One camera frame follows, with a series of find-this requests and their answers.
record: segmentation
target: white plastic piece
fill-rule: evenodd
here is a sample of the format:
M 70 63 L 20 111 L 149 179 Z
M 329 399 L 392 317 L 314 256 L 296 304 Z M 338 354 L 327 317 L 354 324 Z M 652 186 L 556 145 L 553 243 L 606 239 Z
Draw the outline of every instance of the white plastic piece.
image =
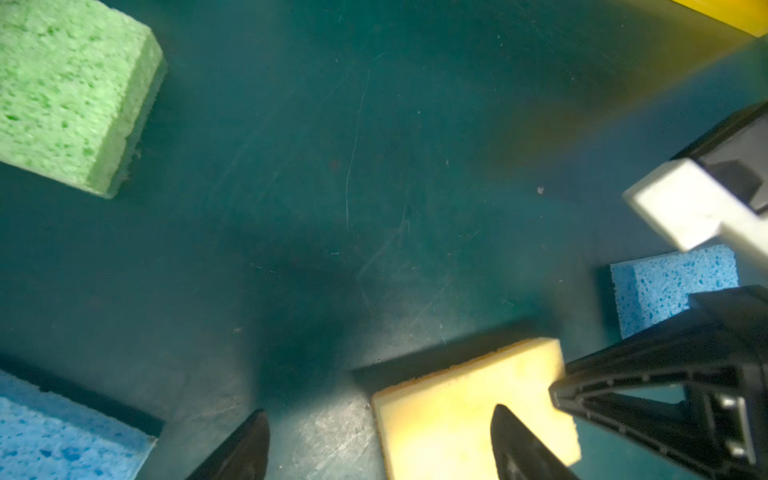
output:
M 665 162 L 624 192 L 624 199 L 683 252 L 720 235 L 768 268 L 768 218 L 755 214 L 690 158 Z

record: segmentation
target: teal surface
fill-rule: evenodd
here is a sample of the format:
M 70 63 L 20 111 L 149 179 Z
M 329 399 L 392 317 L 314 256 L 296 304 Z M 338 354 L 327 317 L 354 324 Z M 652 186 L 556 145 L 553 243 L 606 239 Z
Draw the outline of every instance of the teal surface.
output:
M 768 96 L 760 43 L 678 84 L 748 38 L 643 3 L 110 0 L 169 73 L 113 200 L 0 165 L 0 353 L 165 421 L 141 480 L 256 408 L 268 478 L 383 478 L 353 371 L 617 341 L 605 267 L 670 250 L 621 192 Z M 583 478 L 676 475 L 579 430 Z

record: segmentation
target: blue sponge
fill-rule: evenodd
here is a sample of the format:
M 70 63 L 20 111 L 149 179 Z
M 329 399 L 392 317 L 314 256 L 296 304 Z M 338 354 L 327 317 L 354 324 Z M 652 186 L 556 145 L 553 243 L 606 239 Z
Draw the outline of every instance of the blue sponge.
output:
M 739 286 L 736 257 L 725 245 L 611 265 L 621 337 L 688 310 L 688 294 Z
M 0 372 L 0 479 L 129 480 L 155 438 Z

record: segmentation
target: yellow sponge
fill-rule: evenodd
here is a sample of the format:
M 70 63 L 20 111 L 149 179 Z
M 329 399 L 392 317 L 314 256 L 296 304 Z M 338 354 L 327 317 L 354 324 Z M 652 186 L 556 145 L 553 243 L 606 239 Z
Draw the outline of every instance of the yellow sponge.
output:
M 577 462 L 574 421 L 549 399 L 563 374 L 560 343 L 531 339 L 376 393 L 389 480 L 498 480 L 491 418 L 499 403 L 564 464 Z

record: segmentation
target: light green sponge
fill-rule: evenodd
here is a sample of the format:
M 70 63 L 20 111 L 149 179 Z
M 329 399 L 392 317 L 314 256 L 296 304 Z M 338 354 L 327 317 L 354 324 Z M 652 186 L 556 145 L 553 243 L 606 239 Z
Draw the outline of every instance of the light green sponge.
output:
M 0 161 L 110 197 L 165 63 L 95 0 L 0 0 Z

